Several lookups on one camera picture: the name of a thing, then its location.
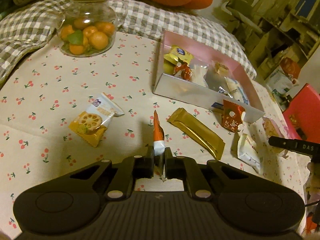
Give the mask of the cherry print tablecloth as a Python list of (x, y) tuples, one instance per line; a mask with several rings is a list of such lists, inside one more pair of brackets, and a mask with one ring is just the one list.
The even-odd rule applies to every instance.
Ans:
[[(121, 163), (125, 158), (145, 156), (153, 148), (153, 113), (157, 111), (164, 131), (165, 150), (174, 157), (193, 158), (205, 165), (216, 160), (204, 147), (167, 120), (178, 108), (209, 127), (225, 142), (220, 161), (298, 193), (302, 184), (294, 154), (286, 160), (268, 150), (262, 117), (243, 122), (234, 133), (222, 127), (223, 103), (213, 110), (153, 93), (160, 42), (117, 33), (110, 50), (90, 57), (67, 56), (53, 38), (33, 53), (1, 89), (1, 232), (14, 239), (300, 239), (300, 235), (196, 235), (199, 226), (187, 225), (183, 209), (189, 200), (183, 182), (163, 182), (154, 163), (152, 178), (139, 178), (129, 198), (112, 198), (100, 216), (83, 229), (64, 235), (36, 235), (22, 231), (14, 216), (14, 202), (25, 190), (63, 176), (103, 159)], [(225, 77), (215, 63), (195, 57), (188, 64), (208, 67), (208, 87), (228, 90)], [(279, 107), (268, 92), (253, 83), (265, 111), (284, 128)], [(99, 145), (92, 147), (69, 129), (69, 124), (101, 93), (115, 102), (124, 115), (113, 117)], [(257, 145), (262, 159), (260, 173), (238, 159), (237, 145), (242, 133)]]

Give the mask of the red foil candy packet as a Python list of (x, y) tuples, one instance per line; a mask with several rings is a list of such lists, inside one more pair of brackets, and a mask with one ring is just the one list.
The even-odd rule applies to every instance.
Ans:
[(173, 76), (179, 77), (186, 81), (191, 81), (192, 70), (187, 63), (178, 62), (174, 68)]

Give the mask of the grey checkered blanket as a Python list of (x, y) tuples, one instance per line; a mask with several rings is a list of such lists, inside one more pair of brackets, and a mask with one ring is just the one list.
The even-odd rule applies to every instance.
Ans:
[[(52, 38), (54, 29), (45, 25), (53, 19), (50, 13), (61, 13), (70, 5), (71, 0), (38, 0), (1, 20), (2, 85), (27, 53), (42, 48)], [(228, 55), (243, 66), (250, 78), (257, 76), (237, 39), (214, 21), (138, 0), (113, 0), (110, 6), (124, 20), (120, 27), (123, 33), (160, 41), (162, 31), (167, 29)]]

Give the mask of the lotus root chip packet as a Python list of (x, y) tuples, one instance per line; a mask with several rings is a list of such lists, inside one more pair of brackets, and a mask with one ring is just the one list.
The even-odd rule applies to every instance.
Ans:
[(69, 124), (69, 129), (92, 147), (97, 147), (113, 117), (124, 114), (106, 93), (101, 93)]

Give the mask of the white office chair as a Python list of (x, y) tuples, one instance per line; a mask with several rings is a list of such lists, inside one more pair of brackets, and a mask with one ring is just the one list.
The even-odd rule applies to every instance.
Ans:
[(253, 21), (254, 0), (222, 0), (218, 9), (219, 16), (226, 16), (227, 31), (235, 35), (240, 28), (249, 27), (258, 35), (262, 29)]

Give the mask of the gold bar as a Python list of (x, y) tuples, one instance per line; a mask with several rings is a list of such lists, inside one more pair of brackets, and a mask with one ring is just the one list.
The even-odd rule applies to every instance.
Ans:
[(221, 160), (225, 148), (223, 139), (184, 108), (176, 109), (167, 122), (204, 147), (216, 160)]

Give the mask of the small dark candy wrapper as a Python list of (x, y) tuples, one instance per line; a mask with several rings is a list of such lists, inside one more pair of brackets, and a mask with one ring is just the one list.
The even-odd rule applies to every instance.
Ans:
[(218, 88), (218, 92), (221, 93), (221, 94), (224, 94), (226, 96), (230, 96), (230, 93), (228, 90), (225, 90), (223, 87), (219, 86)]

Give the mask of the glass jar with wooden lid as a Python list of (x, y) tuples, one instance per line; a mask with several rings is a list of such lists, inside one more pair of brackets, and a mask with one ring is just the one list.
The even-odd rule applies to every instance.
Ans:
[(114, 44), (120, 18), (112, 0), (71, 0), (58, 18), (60, 50), (75, 57), (89, 57), (108, 51)]

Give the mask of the orange white snack sachet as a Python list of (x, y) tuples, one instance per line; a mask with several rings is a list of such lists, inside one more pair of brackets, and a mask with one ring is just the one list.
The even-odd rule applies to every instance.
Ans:
[(156, 172), (160, 179), (165, 182), (164, 172), (164, 152), (165, 152), (165, 141), (164, 131), (160, 126), (158, 113), (154, 110), (153, 113), (153, 150), (154, 150), (154, 163)]

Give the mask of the yellow snack packet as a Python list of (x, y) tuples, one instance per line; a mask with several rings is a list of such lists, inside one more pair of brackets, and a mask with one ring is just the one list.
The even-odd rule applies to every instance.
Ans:
[(177, 64), (178, 62), (189, 64), (194, 56), (179, 46), (172, 46), (170, 51), (164, 54), (164, 58), (172, 64)]

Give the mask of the pink silver cardboard box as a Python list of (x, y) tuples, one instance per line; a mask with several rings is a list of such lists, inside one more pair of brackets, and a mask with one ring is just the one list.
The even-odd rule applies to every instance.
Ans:
[[(164, 54), (168, 53), (171, 46), (174, 45), (190, 52), (196, 59), (199, 59), (204, 63), (211, 64), (213, 61), (218, 61), (228, 67), (231, 71), (231, 76), (243, 87), (244, 92), (248, 97), (249, 104), (236, 101), (235, 99), (209, 88), (166, 74), (164, 72)], [(246, 115), (244, 120), (249, 123), (253, 123), (265, 115), (259, 95), (242, 65), (231, 57), (228, 57), (203, 43), (197, 42), (192, 38), (168, 30), (163, 31), (158, 49), (156, 69), (155, 86), (153, 88), (154, 94), (210, 110), (213, 110), (218, 104), (222, 104), (223, 100), (228, 100), (245, 108)]]

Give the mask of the clear white candy bag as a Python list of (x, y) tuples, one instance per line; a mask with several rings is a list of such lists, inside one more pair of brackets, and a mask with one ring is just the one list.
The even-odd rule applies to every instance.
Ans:
[(191, 82), (202, 87), (208, 87), (205, 77), (208, 67), (200, 64), (194, 64), (190, 67), (192, 71)]

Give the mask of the red plastic chair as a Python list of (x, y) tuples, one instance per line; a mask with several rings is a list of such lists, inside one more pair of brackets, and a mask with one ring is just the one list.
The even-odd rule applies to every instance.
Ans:
[(289, 137), (319, 144), (319, 94), (308, 83), (283, 112)]

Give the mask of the white printed bag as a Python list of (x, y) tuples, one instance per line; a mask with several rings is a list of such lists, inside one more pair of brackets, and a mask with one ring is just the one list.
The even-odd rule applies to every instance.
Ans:
[(266, 78), (267, 88), (277, 96), (283, 96), (299, 85), (300, 66), (291, 58), (282, 58), (278, 67)]

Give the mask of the pink biscuit packet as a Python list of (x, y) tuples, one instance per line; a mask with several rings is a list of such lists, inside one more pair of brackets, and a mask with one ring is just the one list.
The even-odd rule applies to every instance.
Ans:
[(263, 119), (263, 128), (265, 130), (265, 134), (266, 134), (266, 137), (267, 137), (268, 150), (273, 154), (280, 154), (283, 151), (283, 149), (277, 148), (277, 147), (274, 147), (274, 146), (270, 146), (268, 144), (268, 139), (271, 136), (283, 138), (284, 135), (281, 133), (278, 125), (276, 124), (276, 122), (273, 119), (271, 119), (269, 117), (266, 117), (266, 116), (263, 116), (262, 119)]

